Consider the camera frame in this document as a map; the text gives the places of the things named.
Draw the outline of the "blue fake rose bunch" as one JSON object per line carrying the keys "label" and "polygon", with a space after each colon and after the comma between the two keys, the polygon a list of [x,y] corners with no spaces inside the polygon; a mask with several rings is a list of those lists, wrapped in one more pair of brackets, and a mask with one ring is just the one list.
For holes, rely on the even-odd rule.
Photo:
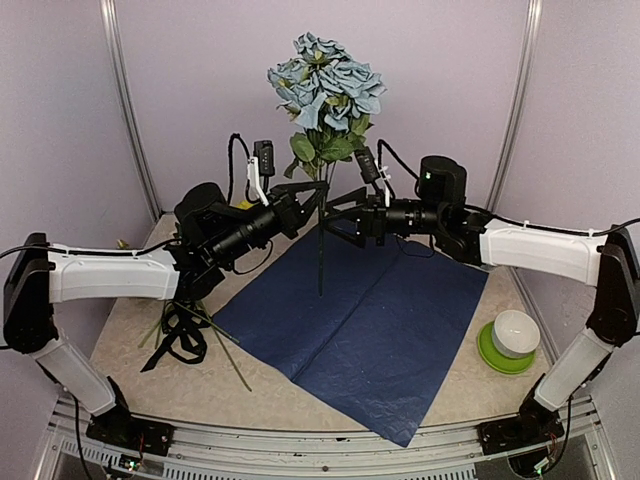
{"label": "blue fake rose bunch", "polygon": [[386,86],[368,63],[355,60],[335,40],[307,32],[293,45],[296,56],[267,71],[279,107],[298,127],[289,139],[293,160],[285,176],[301,170],[330,184],[335,165],[365,147]]}

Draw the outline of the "blue wrapping paper sheet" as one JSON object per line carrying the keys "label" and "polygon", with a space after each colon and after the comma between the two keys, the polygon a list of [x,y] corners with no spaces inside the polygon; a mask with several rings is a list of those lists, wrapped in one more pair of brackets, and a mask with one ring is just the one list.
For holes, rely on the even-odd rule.
{"label": "blue wrapping paper sheet", "polygon": [[407,446],[488,276],[415,241],[355,247],[312,230],[214,316],[239,345],[379,436]]}

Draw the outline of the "black ribbon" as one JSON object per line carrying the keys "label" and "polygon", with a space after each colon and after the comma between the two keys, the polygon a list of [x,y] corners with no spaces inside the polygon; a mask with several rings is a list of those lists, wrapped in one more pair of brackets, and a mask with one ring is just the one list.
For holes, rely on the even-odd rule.
{"label": "black ribbon", "polygon": [[186,365],[202,363],[208,348],[202,331],[209,326],[205,311],[195,303],[168,301],[160,317],[164,338],[140,372],[155,369],[165,355]]}

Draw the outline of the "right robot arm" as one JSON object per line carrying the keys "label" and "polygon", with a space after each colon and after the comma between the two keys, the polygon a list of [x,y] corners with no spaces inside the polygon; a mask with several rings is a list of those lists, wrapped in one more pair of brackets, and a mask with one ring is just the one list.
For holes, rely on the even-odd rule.
{"label": "right robot arm", "polygon": [[365,187],[329,201],[324,226],[357,246],[389,234],[429,235],[446,256],[476,267],[509,267],[546,276],[546,300],[563,312],[580,307],[585,325],[550,370],[536,381],[516,414],[477,427],[484,454],[567,438],[560,418],[578,391],[615,350],[638,334],[639,260],[625,224],[604,231],[568,230],[501,218],[466,202],[467,172],[456,161],[426,156],[413,199]]}

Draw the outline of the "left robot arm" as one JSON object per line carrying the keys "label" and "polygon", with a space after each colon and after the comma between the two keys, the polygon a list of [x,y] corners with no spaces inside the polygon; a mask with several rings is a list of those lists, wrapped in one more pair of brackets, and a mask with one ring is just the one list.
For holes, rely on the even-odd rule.
{"label": "left robot arm", "polygon": [[33,358],[91,416],[87,435],[138,452],[166,455],[173,428],[131,414],[116,382],[101,374],[54,323],[58,303],[146,298],[173,304],[178,325],[188,305],[223,281],[237,259],[278,234],[293,239],[328,190],[324,181],[274,186],[258,205],[231,206],[219,186],[193,187],[175,207],[176,237],[146,250],[89,250],[54,245],[32,233],[15,248],[4,284],[3,337]]}

